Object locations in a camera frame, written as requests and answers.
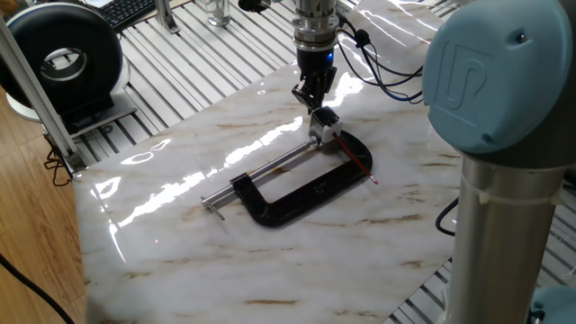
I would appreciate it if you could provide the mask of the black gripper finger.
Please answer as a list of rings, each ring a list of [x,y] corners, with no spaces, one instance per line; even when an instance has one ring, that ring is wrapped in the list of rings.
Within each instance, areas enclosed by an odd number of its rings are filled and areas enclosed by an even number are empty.
[[[314,109],[314,95],[306,85],[305,80],[301,80],[293,87],[292,94],[301,104],[306,106],[309,113]]]
[[[338,69],[336,67],[329,67],[326,70],[319,72],[315,76],[314,82],[314,99],[312,109],[315,110],[322,106],[325,95],[330,91],[334,82]]]

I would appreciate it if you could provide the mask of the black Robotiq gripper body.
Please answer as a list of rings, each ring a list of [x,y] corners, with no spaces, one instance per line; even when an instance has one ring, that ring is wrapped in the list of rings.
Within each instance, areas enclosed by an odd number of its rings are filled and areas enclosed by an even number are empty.
[[[337,69],[333,67],[334,48],[321,51],[297,50],[297,63],[301,70],[300,80],[318,79],[324,86],[330,86]]]

